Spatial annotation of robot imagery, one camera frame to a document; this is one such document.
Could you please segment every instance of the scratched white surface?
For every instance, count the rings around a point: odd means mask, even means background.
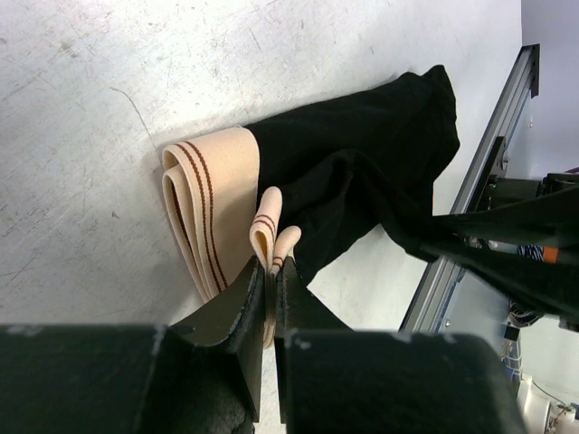
[[[0,322],[190,313],[200,297],[161,201],[162,147],[436,63],[462,143],[435,186],[448,211],[520,34],[517,0],[4,0]],[[423,270],[376,229],[311,287],[351,326],[395,329]],[[259,430],[282,432],[272,352],[264,375]]]

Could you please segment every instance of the black cloth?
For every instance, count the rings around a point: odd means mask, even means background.
[[[260,149],[258,196],[283,194],[280,230],[302,230],[295,253],[308,284],[378,223],[425,260],[432,184],[459,149],[455,98],[442,66],[247,126]]]

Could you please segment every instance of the white table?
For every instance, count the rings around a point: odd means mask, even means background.
[[[201,299],[160,192],[164,145],[437,63],[461,140],[435,185],[447,212],[521,46],[518,0],[5,0],[0,23],[4,323],[192,312]],[[352,327],[396,329],[423,270],[375,229],[311,288]],[[282,429],[272,361],[268,433]]]

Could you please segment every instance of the cable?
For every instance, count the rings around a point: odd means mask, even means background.
[[[565,405],[566,407],[568,407],[568,405],[566,404],[566,402],[561,401],[560,399],[558,399],[556,396],[553,396],[551,393],[549,392],[545,392],[545,389],[543,389],[541,386],[539,386],[535,380],[531,380],[531,382],[542,392],[544,393],[546,396],[550,396],[551,398],[553,398],[555,401],[559,401],[559,403]]]

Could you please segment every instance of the white wall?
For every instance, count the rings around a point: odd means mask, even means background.
[[[575,0],[522,0],[523,44],[541,44],[539,96],[527,131],[533,177],[579,166],[578,17]],[[579,334],[544,318],[521,336],[524,372],[560,399],[579,402]]]
[[[523,44],[541,44],[529,132],[533,177],[579,166],[578,17],[575,0],[522,0]]]

